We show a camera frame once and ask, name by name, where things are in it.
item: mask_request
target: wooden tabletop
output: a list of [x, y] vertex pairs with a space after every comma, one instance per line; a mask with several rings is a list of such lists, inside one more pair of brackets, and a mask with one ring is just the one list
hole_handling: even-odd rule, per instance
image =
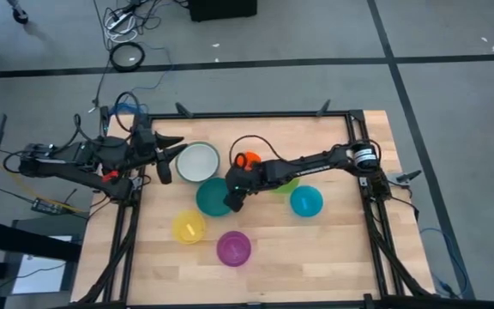
[[[364, 113], [369, 136], [383, 148], [384, 171], [401, 172], [386, 112]], [[132, 122], [132, 117], [122, 118], [124, 123]], [[158, 120], [154, 128], [163, 135], [184, 136], [185, 142], [213, 144], [220, 153], [219, 177], [229, 167], [232, 142], [246, 134], [264, 136], [287, 159], [347, 142], [346, 124], [339, 117]], [[127, 134], [113, 119], [109, 135]], [[234, 152], [246, 150], [263, 160], [274, 158], [268, 146], [256, 139], [241, 141]], [[315, 186], [323, 195], [324, 206], [317, 216], [298, 217], [288, 195], [262, 192], [247, 197], [239, 213], [204, 216], [204, 239], [181, 245], [172, 238], [172, 219], [183, 210], [197, 209], [199, 185], [182, 180], [174, 162], [172, 172], [172, 183], [162, 185], [154, 167], [146, 170], [153, 182], [142, 193], [129, 305], [360, 300], [366, 293], [378, 298], [355, 177], [332, 170], [300, 179], [301, 185]], [[408, 201], [402, 189], [393, 188], [392, 193]], [[398, 258], [422, 287], [433, 291], [413, 210], [394, 200], [387, 201], [386, 208]], [[89, 221], [72, 300], [80, 299], [104, 269], [116, 214], [117, 206], [109, 205]], [[253, 248], [249, 261], [238, 268], [225, 266], [216, 255], [216, 241], [232, 230], [245, 233]], [[114, 295], [120, 282], [118, 271]]]

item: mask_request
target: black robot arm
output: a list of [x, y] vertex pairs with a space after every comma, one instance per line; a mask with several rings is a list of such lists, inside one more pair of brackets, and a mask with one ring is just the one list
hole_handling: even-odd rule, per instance
[[[253, 164], [250, 170], [235, 163], [241, 156], [244, 154], [238, 154], [226, 174], [228, 194], [224, 203], [235, 212], [241, 210], [243, 200], [250, 194], [273, 190], [297, 177], [329, 169], [342, 169], [353, 176], [366, 177], [369, 180], [385, 179], [380, 168], [380, 158], [377, 157], [375, 147], [369, 141], [334, 145], [329, 151], [300, 157], [293, 161], [284, 159], [263, 161]], [[384, 190], [384, 195], [389, 194], [386, 181], [379, 181], [379, 185], [383, 186], [381, 189]]]
[[[63, 147], [28, 144], [21, 151], [18, 171], [28, 177], [58, 177], [77, 184], [103, 191], [112, 199], [130, 198], [132, 181], [126, 172], [156, 164], [163, 184], [172, 181], [169, 163], [186, 148], [175, 147], [183, 137], [162, 136], [151, 129], [146, 115], [136, 115], [130, 136], [126, 139], [99, 136], [84, 142], [74, 142]], [[101, 167], [102, 175], [97, 172]]]

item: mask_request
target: teal bowl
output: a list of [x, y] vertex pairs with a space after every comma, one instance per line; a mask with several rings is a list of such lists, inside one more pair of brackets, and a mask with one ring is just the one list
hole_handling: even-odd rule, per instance
[[323, 208], [322, 193], [312, 186], [301, 185], [291, 194], [291, 208], [295, 214], [303, 217], [317, 215]]
[[197, 207], [205, 215], [213, 217], [226, 215], [230, 212], [230, 208], [224, 204], [224, 197], [227, 193], [228, 189], [224, 179], [209, 179], [197, 190]]

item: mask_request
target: bowl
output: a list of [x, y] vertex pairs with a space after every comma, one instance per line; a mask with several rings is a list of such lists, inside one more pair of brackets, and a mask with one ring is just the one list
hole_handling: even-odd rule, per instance
[[230, 267], [243, 265], [250, 256], [250, 241], [244, 233], [231, 231], [220, 237], [216, 245], [220, 261]]
[[298, 186], [298, 183], [300, 182], [299, 178], [295, 178], [291, 181], [289, 181], [288, 184], [282, 185], [281, 187], [277, 189], [273, 189], [273, 193], [279, 193], [279, 194], [291, 194], [295, 188]]
[[189, 182], [210, 179], [219, 169], [219, 152], [206, 142], [193, 142], [177, 157], [177, 172]]
[[172, 221], [172, 236], [181, 244], [195, 244], [204, 235], [205, 220], [197, 210], [185, 210]]
[[291, 208], [303, 217], [317, 215], [323, 208], [322, 193], [313, 186], [301, 185], [291, 194]]
[[230, 212], [230, 208], [224, 204], [226, 194], [228, 194], [228, 189], [224, 179], [209, 179], [197, 190], [197, 207], [205, 215], [213, 217], [226, 215]]

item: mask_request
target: black metal frame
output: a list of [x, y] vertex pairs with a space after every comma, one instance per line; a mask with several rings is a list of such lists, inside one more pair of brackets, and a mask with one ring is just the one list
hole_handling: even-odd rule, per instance
[[[308, 118], [314, 118], [316, 116], [316, 112], [205, 112], [205, 113], [196, 113], [193, 114], [193, 119], [211, 119], [211, 118], [286, 118], [286, 117], [308, 117]], [[360, 110], [354, 110], [354, 111], [328, 111], [325, 112], [322, 117], [339, 117], [339, 118], [344, 118], [345, 123], [346, 123], [346, 128], [347, 128], [347, 134], [348, 134], [348, 139], [350, 142], [353, 142], [356, 140], [356, 138], [362, 138], [366, 139], [369, 138], [368, 132], [367, 132], [367, 127], [364, 121], [364, 114], [363, 111]], [[187, 119], [184, 115], [178, 114], [178, 113], [173, 113], [173, 114], [150, 114], [149, 119], [151, 121], [156, 121], [156, 120], [162, 120], [162, 119]], [[355, 135], [355, 128], [354, 128], [354, 122], [355, 124], [358, 125], [361, 136], [356, 136]], [[145, 172], [145, 169], [141, 169], [139, 171], [139, 176], [142, 176]], [[372, 213], [372, 208], [371, 208], [371, 203], [373, 201], [368, 197], [366, 193], [366, 188], [364, 188], [362, 185], [359, 186], [359, 192], [362, 197], [362, 202], [363, 202], [363, 210], [365, 212], [365, 220], [366, 224], [368, 227], [372, 225], [374, 228], [375, 222], [373, 218], [373, 213]], [[140, 212], [140, 207], [141, 207], [141, 196], [142, 196], [142, 189], [137, 195], [137, 198], [134, 200], [132, 203], [133, 207], [137, 207], [137, 214]], [[115, 250], [120, 244], [121, 241], [121, 235], [123, 231], [123, 224], [124, 224], [124, 212], [125, 212], [126, 206], [123, 204], [119, 205], [119, 211], [117, 213], [117, 218], [116, 218], [116, 226], [114, 229], [114, 234], [113, 234], [113, 239], [111, 243], [111, 252], [112, 254], [115, 253]], [[390, 230], [390, 225], [388, 221], [388, 216], [386, 214], [386, 209], [384, 207], [383, 201], [377, 201], [377, 208], [379, 212], [380, 219], [379, 221], [381, 222], [381, 229], [383, 231], [383, 237], [384, 237], [384, 242], [385, 244], [392, 250], [393, 253], [394, 251], [394, 243], [391, 237], [391, 230]], [[131, 218], [131, 223], [133, 224], [133, 220], [136, 220], [138, 222], [138, 215], [134, 216]], [[371, 256], [373, 259], [373, 264], [375, 267], [375, 273], [376, 273], [376, 280], [377, 280], [377, 286], [378, 286], [378, 291], [380, 294], [380, 298], [383, 298], [387, 295], [389, 295], [389, 287], [386, 285], [386, 278], [384, 275], [384, 268], [383, 268], [383, 261], [381, 259], [381, 253], [379, 250], [379, 246], [377, 243], [371, 238], [371, 232], [368, 234], [369, 239], [370, 239], [370, 249], [371, 249]], [[136, 230], [134, 231], [133, 239], [136, 240]], [[129, 284], [130, 284], [130, 274], [131, 274], [131, 268], [132, 268], [132, 263], [133, 263], [133, 258], [134, 258], [134, 245], [132, 245], [129, 250], [126, 253], [125, 256], [125, 262], [123, 266], [123, 276], [122, 276], [122, 281], [121, 281], [121, 287], [120, 287], [120, 294], [119, 297], [117, 298], [119, 301], [126, 302], [127, 301], [127, 296], [128, 296], [128, 291], [129, 291]], [[392, 269], [392, 280], [394, 283], [395, 287], [395, 292], [397, 295], [404, 295], [403, 292], [403, 284], [402, 281], [397, 274], [396, 270], [394, 268]], [[113, 276], [111, 280], [106, 284], [105, 286], [105, 291], [104, 291], [104, 296], [103, 296], [103, 301], [107, 302], [112, 300], [112, 289], [113, 289]], [[352, 308], [352, 307], [364, 307], [366, 304], [366, 300], [342, 300], [342, 301], [316, 301], [316, 302], [288, 302], [288, 303], [265, 303], [263, 304], [264, 307], [266, 308], [281, 308], [281, 307], [287, 307], [287, 308], [294, 308], [294, 307], [321, 307], [321, 308], [326, 308], [326, 307], [333, 307], [333, 308]], [[179, 308], [238, 308], [238, 307], [244, 307], [244, 306], [262, 306], [262, 304], [203, 304], [203, 305], [153, 305], [153, 306], [127, 306], [128, 308], [137, 308], [137, 309], [147, 309], [147, 308], [173, 308], [173, 309], [179, 309]]]

